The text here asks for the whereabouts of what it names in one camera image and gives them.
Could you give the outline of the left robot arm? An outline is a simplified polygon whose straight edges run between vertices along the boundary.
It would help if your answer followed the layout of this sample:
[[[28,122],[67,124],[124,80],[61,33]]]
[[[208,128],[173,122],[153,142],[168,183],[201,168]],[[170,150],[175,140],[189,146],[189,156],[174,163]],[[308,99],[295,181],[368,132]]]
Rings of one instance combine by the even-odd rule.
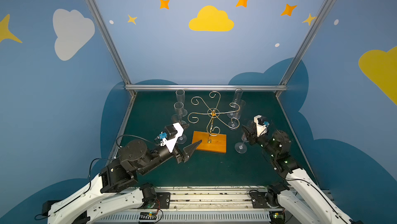
[[[201,141],[180,149],[178,140],[188,124],[176,122],[166,126],[156,138],[160,141],[150,150],[145,141],[136,138],[120,148],[118,157],[111,159],[89,183],[64,200],[49,200],[42,206],[35,220],[49,224],[93,224],[109,215],[127,209],[155,208],[161,203],[152,184],[146,183],[129,192],[123,191],[138,184],[138,175],[144,176],[171,158],[177,163],[187,162]]]

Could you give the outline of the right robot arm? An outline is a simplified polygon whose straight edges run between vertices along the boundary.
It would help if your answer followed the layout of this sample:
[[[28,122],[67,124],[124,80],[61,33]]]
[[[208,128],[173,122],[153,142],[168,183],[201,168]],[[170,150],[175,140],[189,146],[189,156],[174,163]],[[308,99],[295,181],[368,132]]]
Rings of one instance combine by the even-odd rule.
[[[267,204],[289,211],[302,224],[361,224],[334,204],[291,155],[291,140],[284,131],[269,138],[265,125],[243,126],[251,145],[258,144],[269,155],[270,164],[285,183],[271,185]]]

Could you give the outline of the clear flute glass front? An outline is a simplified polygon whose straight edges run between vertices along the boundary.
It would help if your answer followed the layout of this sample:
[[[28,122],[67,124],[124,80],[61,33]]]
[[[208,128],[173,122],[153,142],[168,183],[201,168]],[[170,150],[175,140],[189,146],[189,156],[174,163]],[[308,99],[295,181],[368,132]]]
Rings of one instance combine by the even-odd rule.
[[[238,107],[240,106],[242,95],[243,95],[243,90],[236,89],[233,100],[232,100],[232,102],[233,102],[232,111],[236,111],[238,109]],[[229,118],[232,118],[232,117],[238,118],[238,112],[228,113],[227,116]]]

